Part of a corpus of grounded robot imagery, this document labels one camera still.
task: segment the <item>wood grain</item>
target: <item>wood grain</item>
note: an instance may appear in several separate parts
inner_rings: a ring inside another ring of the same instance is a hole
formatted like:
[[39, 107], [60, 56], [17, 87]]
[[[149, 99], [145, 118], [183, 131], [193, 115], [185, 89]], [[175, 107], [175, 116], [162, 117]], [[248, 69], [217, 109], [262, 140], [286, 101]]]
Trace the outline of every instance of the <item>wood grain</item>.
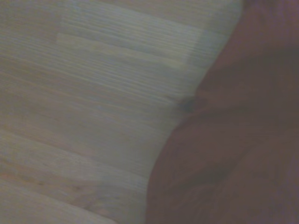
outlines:
[[141, 224], [240, 0], [0, 1], [0, 222]]

